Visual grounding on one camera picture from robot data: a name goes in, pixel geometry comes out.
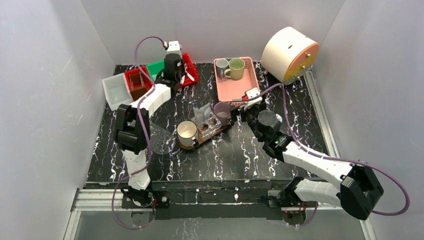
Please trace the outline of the purple mug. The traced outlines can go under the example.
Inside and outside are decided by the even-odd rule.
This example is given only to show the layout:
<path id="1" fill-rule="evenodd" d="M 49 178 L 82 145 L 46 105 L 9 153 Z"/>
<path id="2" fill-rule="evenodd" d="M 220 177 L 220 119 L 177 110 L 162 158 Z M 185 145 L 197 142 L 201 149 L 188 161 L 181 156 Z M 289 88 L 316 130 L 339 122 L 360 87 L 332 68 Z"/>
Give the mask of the purple mug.
<path id="1" fill-rule="evenodd" d="M 214 114 L 223 127 L 231 125 L 232 115 L 230 108 L 231 105 L 228 102 L 218 102 L 213 108 Z"/>

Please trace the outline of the clear textured square holder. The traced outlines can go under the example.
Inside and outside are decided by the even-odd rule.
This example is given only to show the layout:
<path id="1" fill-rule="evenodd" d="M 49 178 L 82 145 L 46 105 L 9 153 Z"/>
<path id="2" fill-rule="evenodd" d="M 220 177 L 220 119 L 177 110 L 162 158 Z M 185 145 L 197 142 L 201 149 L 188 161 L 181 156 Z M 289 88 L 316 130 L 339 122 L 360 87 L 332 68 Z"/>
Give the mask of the clear textured square holder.
<path id="1" fill-rule="evenodd" d="M 209 139 L 218 133 L 218 130 L 222 127 L 221 121 L 217 118 L 214 113 L 211 113 L 205 123 L 196 123 L 196 118 L 190 119 L 196 124 L 198 137 L 197 139 Z"/>

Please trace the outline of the black cap toothpaste tube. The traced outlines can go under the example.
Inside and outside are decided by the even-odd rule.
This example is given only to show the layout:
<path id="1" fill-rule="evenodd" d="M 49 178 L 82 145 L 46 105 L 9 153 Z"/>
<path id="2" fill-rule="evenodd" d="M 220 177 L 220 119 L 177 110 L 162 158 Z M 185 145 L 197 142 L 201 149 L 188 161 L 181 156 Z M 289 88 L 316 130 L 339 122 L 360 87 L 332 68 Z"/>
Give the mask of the black cap toothpaste tube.
<path id="1" fill-rule="evenodd" d="M 203 105 L 202 107 L 200 107 L 200 111 L 203 115 L 203 121 L 207 122 L 211 118 L 212 114 L 211 105 L 209 103 Z"/>

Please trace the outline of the orange cap toothpaste tube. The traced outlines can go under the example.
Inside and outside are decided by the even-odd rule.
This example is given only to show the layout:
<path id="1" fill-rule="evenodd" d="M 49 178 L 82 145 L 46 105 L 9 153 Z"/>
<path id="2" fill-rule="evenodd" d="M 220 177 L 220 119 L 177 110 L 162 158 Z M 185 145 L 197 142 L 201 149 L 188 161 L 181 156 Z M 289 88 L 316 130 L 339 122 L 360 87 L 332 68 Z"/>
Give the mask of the orange cap toothpaste tube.
<path id="1" fill-rule="evenodd" d="M 194 107 L 193 108 L 193 113 L 194 113 L 194 122 L 197 125 L 203 125 L 205 122 L 205 110 L 203 107 L 197 108 Z"/>

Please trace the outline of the white ribbed mug black rim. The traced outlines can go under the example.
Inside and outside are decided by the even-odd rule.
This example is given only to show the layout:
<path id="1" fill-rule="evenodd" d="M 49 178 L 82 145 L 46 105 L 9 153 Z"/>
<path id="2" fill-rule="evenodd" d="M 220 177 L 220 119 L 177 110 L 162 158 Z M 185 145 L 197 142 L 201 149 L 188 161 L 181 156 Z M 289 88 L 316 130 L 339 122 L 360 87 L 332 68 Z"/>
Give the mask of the white ribbed mug black rim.
<path id="1" fill-rule="evenodd" d="M 188 148 L 193 147 L 196 144 L 198 128 L 194 122 L 190 120 L 183 121 L 177 126 L 176 130 L 179 143 L 182 146 Z"/>

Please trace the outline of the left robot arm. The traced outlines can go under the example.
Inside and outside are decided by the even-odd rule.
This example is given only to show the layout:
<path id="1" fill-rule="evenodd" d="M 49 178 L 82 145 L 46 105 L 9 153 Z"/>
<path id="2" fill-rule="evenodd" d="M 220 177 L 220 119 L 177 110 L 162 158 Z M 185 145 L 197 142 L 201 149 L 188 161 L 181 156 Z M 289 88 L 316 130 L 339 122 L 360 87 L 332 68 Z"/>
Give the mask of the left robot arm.
<path id="1" fill-rule="evenodd" d="M 153 194 L 148 190 L 151 180 L 147 171 L 153 152 L 150 117 L 180 88 L 185 73 L 182 56 L 166 54 L 164 69 L 157 74 L 152 88 L 135 102 L 121 104 L 116 111 L 114 138 L 128 171 L 128 186 L 121 188 L 121 192 L 142 208 L 154 202 Z"/>

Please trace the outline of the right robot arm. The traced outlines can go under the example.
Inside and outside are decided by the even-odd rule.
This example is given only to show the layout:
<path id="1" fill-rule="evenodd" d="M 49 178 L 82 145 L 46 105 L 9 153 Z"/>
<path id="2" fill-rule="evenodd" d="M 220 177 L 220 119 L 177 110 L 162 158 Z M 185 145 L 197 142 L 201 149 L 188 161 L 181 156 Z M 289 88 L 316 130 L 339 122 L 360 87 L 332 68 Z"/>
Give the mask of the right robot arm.
<path id="1" fill-rule="evenodd" d="M 330 160 L 325 154 L 298 145 L 283 131 L 277 114 L 266 110 L 263 103 L 247 110 L 231 105 L 229 111 L 232 117 L 240 116 L 248 124 L 272 159 L 301 167 L 324 179 L 312 181 L 295 177 L 283 191 L 282 198 L 287 203 L 331 204 L 356 219 L 366 220 L 384 194 L 371 167 L 361 162 Z"/>

